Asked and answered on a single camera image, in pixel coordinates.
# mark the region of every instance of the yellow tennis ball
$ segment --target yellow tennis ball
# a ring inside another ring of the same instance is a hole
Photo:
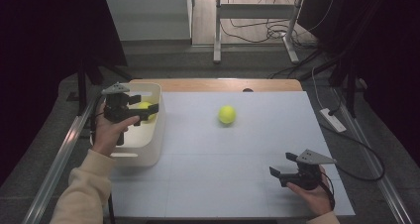
[[[150,103],[150,102],[141,102],[141,103],[139,103],[139,108],[140,109],[148,109],[149,106],[151,106],[151,105],[152,105],[152,103]],[[151,121],[152,119],[154,119],[156,115],[157,115],[156,113],[150,115],[149,116],[149,121]]]
[[[226,105],[219,110],[219,120],[224,124],[230,124],[235,121],[236,112],[235,108],[230,105]]]

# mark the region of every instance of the beige sleeve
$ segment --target beige sleeve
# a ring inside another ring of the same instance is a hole
[[[59,198],[51,223],[101,223],[103,206],[111,192],[108,176],[115,160],[91,150],[79,168],[74,168],[69,186]]]
[[[334,211],[328,212],[306,223],[307,224],[340,224]]]

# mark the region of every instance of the hand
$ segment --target hand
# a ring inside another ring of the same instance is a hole
[[[319,168],[322,173],[325,173],[323,167],[319,166]],[[327,187],[329,187],[327,177],[324,174],[322,174],[322,181]],[[313,190],[305,190],[294,183],[288,182],[287,187],[297,195],[301,196],[306,201],[312,212],[316,215],[321,216],[332,211],[330,199],[321,186],[318,185]]]
[[[100,115],[96,117],[95,144],[93,144],[92,151],[109,157],[117,146],[120,134],[127,132],[128,126],[138,122],[140,117],[134,116],[120,123],[112,123],[104,117],[104,107],[105,104],[102,104],[98,112]]]

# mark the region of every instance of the plastic container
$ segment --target plastic container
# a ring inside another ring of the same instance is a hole
[[[140,126],[130,126],[124,133],[124,144],[117,146],[111,154],[117,160],[119,167],[149,167],[154,165],[159,157],[163,140],[165,110],[161,96],[160,85],[156,83],[122,83],[130,89],[127,94],[142,95],[142,102],[159,104],[155,118],[142,121]],[[129,108],[139,108],[139,103]]]

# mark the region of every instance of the power strip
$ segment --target power strip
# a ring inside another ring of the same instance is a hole
[[[328,115],[328,113],[330,112],[330,109],[328,108],[324,108],[322,110],[319,111],[322,116],[325,118],[325,120],[327,120],[327,122],[337,131],[337,132],[344,132],[347,129],[345,128],[345,126],[336,118],[336,116],[332,115]]]

